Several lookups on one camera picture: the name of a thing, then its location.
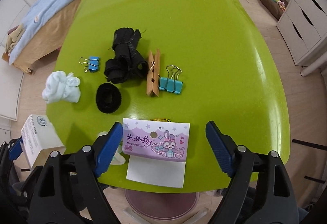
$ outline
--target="metal rivet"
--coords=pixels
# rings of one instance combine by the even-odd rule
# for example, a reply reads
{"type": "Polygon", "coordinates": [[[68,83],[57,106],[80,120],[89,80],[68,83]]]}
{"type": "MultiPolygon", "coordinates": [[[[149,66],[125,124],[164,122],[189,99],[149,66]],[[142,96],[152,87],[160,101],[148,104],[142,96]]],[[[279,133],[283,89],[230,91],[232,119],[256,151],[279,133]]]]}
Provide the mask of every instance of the metal rivet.
{"type": "Polygon", "coordinates": [[[92,149],[91,146],[84,146],[84,147],[82,148],[82,151],[83,151],[83,152],[90,152],[91,149],[92,149]]]}
{"type": "Polygon", "coordinates": [[[246,147],[242,146],[242,145],[239,145],[237,147],[237,150],[240,151],[240,152],[245,152],[246,151],[246,147]]]}
{"type": "Polygon", "coordinates": [[[58,156],[58,151],[55,150],[50,153],[50,157],[54,158],[56,156],[58,156]]]}
{"type": "Polygon", "coordinates": [[[270,152],[270,155],[272,155],[274,158],[277,158],[278,157],[278,153],[273,150],[272,152],[270,152]]]}

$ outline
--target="green table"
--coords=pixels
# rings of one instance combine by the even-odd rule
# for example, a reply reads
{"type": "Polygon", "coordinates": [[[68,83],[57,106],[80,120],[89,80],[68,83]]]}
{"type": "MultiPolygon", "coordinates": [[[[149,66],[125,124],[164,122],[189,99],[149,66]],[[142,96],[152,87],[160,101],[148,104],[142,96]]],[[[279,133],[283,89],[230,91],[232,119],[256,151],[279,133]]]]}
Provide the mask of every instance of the green table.
{"type": "Polygon", "coordinates": [[[251,151],[274,149],[284,162],[290,149],[289,120],[282,83],[271,54],[238,0],[82,0],[58,57],[55,70],[73,72],[81,79],[81,99],[48,105],[47,115],[67,147],[75,152],[92,144],[124,117],[169,118],[190,123],[184,187],[167,188],[126,180],[128,164],[112,165],[99,181],[149,192],[195,192],[224,188],[223,173],[205,137],[214,120],[224,134],[251,151]],[[146,80],[116,85],[120,108],[101,113],[95,94],[106,81],[105,61],[114,57],[113,33],[121,27],[139,29],[138,51],[161,51],[161,76],[167,65],[183,73],[181,95],[146,95],[146,80]],[[100,56],[100,71],[84,73],[79,58],[100,56]]]}

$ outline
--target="black fabric roll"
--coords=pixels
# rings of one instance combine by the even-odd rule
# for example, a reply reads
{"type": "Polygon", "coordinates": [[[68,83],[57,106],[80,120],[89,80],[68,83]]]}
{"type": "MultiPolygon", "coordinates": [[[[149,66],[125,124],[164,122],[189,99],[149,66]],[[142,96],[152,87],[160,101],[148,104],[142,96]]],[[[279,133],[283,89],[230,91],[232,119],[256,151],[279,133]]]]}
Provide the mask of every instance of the black fabric roll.
{"type": "Polygon", "coordinates": [[[122,96],[116,86],[103,83],[96,92],[95,102],[101,112],[111,114],[120,107],[122,96]]]}
{"type": "Polygon", "coordinates": [[[115,31],[112,49],[115,58],[106,62],[104,71],[108,82],[123,83],[128,78],[136,75],[145,78],[148,74],[148,63],[136,50],[141,38],[138,29],[121,28],[115,31]]]}

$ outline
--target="cartoon bunny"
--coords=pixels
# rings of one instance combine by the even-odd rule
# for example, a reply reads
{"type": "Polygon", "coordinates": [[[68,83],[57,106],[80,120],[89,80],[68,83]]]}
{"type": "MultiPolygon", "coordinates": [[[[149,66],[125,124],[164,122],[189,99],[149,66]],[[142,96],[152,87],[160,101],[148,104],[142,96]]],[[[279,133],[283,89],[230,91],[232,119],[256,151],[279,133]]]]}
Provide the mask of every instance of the cartoon bunny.
{"type": "Polygon", "coordinates": [[[169,134],[169,131],[166,130],[164,132],[164,137],[165,137],[165,141],[163,144],[164,150],[162,152],[162,155],[164,157],[173,158],[174,153],[176,152],[175,136],[173,134],[169,134]]]}
{"type": "Polygon", "coordinates": [[[182,148],[177,148],[176,149],[176,153],[174,154],[174,157],[175,158],[182,158],[183,157],[183,154],[184,154],[184,148],[182,147],[182,148]]]}

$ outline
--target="beige bed sheet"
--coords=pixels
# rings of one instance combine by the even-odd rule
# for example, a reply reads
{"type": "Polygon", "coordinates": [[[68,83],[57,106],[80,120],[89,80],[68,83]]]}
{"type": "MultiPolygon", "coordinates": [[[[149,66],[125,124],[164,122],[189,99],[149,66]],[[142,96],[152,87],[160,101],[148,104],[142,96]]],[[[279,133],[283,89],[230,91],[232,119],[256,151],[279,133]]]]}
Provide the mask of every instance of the beige bed sheet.
{"type": "Polygon", "coordinates": [[[74,0],[56,13],[30,40],[14,65],[22,71],[31,71],[31,65],[63,45],[81,0],[74,0]]]}

